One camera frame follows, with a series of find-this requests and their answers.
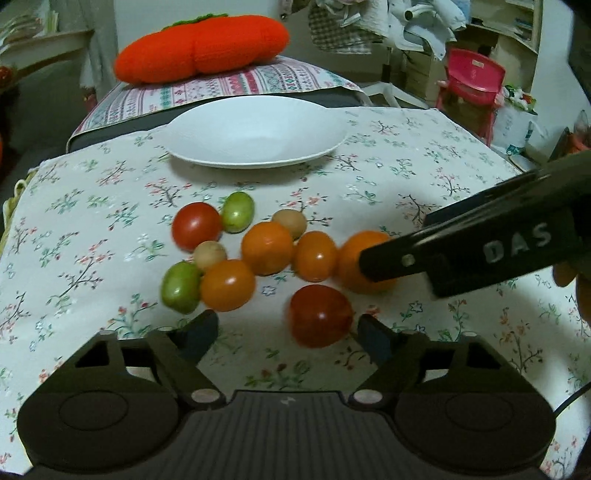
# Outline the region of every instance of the black tool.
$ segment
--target black tool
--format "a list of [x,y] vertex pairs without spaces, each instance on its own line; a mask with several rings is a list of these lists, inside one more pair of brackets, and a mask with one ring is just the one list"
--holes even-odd
[[372,281],[426,272],[439,297],[562,261],[591,278],[591,154],[570,155],[426,216],[421,230],[368,248]]
[[[358,330],[379,368],[349,398],[236,391],[228,403],[195,367],[217,336],[211,310],[145,339],[102,332],[22,406],[25,479],[545,478],[552,409],[483,340],[431,342],[369,315]],[[434,370],[445,375],[424,381]]]

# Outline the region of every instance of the floral tablecloth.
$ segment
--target floral tablecloth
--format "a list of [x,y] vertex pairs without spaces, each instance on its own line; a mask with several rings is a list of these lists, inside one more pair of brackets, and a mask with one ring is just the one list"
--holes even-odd
[[[340,110],[351,126],[332,155],[261,171],[214,170],[171,158],[161,128],[136,132],[45,162],[24,192],[0,260],[0,468],[28,459],[15,429],[18,409],[99,329],[121,338],[186,319],[164,307],[160,280],[186,258],[171,240],[176,211],[195,201],[219,206],[235,190],[256,202],[255,220],[301,210],[309,229],[338,244],[363,229],[396,237],[428,212],[516,174],[514,168],[440,112]],[[236,257],[242,235],[222,242]],[[219,339],[200,369],[225,393],[237,388],[350,391],[374,370],[351,339],[321,350],[298,347],[285,327],[285,302],[304,283],[290,270],[257,279],[246,306],[220,315]],[[421,275],[378,297],[349,295],[394,330],[434,339],[478,332],[554,407],[586,382],[591,329],[572,288],[549,271],[447,300],[433,300]],[[558,421],[543,463],[561,477],[574,466],[589,425],[585,399]]]

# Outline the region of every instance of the patterned cushion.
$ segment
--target patterned cushion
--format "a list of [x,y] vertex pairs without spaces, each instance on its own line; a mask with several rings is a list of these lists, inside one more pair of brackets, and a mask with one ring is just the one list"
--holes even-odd
[[354,90],[365,96],[359,86],[343,77],[303,61],[281,56],[270,64],[167,85],[133,87],[120,83],[85,118],[68,144],[74,137],[91,130],[202,100],[238,95],[312,92],[336,87]]

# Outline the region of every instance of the towel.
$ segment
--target towel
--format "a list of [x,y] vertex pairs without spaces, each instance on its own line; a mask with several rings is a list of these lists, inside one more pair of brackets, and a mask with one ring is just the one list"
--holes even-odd
[[308,25],[314,45],[323,51],[343,54],[371,54],[371,43],[381,37],[356,27],[341,27],[328,10],[313,3],[308,14]]
[[435,16],[437,14],[434,6],[427,5],[427,4],[418,4],[418,5],[414,5],[411,8],[407,8],[404,11],[404,18],[405,18],[405,20],[410,22],[412,19],[418,17],[419,15],[425,14],[425,13],[432,14],[433,16]]

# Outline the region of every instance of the screw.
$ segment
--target screw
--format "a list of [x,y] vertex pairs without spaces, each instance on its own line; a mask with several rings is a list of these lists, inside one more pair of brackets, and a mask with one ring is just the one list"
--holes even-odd
[[412,267],[416,260],[414,259],[414,256],[411,254],[406,254],[402,257],[402,265],[405,267]]
[[212,388],[200,388],[191,393],[191,399],[196,403],[214,403],[220,397],[220,392]]
[[374,405],[381,402],[383,397],[384,396],[377,390],[369,389],[357,390],[357,392],[353,394],[353,399],[357,403],[361,403],[363,405]]

